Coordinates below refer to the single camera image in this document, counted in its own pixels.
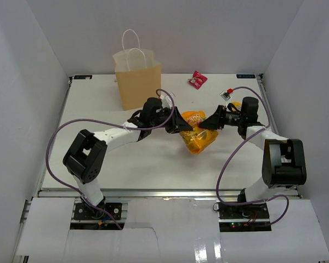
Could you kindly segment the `large orange candy bag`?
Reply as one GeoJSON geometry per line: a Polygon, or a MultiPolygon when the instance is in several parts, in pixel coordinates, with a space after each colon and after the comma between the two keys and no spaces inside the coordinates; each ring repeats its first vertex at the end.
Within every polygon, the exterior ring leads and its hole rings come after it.
{"type": "Polygon", "coordinates": [[[181,131],[179,134],[191,154],[200,154],[215,141],[219,133],[216,130],[203,129],[198,126],[206,119],[203,111],[186,111],[181,116],[192,127],[192,130],[181,131]]]}

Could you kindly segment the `small yellow snack bar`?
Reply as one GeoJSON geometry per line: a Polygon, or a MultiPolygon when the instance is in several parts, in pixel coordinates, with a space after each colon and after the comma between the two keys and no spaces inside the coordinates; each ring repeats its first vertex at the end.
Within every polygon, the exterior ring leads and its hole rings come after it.
{"type": "Polygon", "coordinates": [[[227,105],[227,109],[231,112],[240,112],[241,111],[241,103],[240,102],[230,102],[227,105]]]}

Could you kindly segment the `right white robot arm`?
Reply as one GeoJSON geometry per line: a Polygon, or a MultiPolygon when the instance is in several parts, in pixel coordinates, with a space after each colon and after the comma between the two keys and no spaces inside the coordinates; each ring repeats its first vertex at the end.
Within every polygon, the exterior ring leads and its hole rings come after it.
{"type": "Polygon", "coordinates": [[[258,121],[259,100],[245,97],[241,109],[229,111],[219,105],[211,116],[199,124],[208,130],[223,129],[226,125],[236,127],[243,142],[231,154],[222,168],[227,168],[233,156],[242,146],[250,142],[263,151],[262,172],[260,178],[248,188],[241,190],[236,205],[240,217],[248,219],[256,213],[255,203],[272,200],[284,188],[304,185],[307,180],[304,147],[299,139],[288,139],[269,130],[258,121]]]}

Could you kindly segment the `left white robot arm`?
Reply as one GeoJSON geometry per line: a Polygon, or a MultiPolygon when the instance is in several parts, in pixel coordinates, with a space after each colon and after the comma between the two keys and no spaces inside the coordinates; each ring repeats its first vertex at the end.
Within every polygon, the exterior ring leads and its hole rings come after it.
{"type": "Polygon", "coordinates": [[[143,108],[132,114],[122,127],[94,133],[84,129],[77,134],[63,158],[63,165],[88,201],[86,212],[92,218],[98,219],[105,212],[105,197],[97,176],[106,153],[146,138],[156,126],[165,128],[169,134],[192,131],[177,107],[158,98],[148,98],[143,108]]]}

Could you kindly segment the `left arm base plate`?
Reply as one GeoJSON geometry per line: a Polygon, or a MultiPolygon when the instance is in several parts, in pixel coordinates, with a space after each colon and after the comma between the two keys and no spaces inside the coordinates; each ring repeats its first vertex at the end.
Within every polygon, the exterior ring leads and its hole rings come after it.
{"type": "MultiPolygon", "coordinates": [[[[106,203],[103,210],[107,211],[115,220],[121,219],[122,203],[106,203]]],[[[74,220],[107,220],[110,218],[103,211],[89,207],[84,203],[76,203],[72,217],[74,220]]]]}

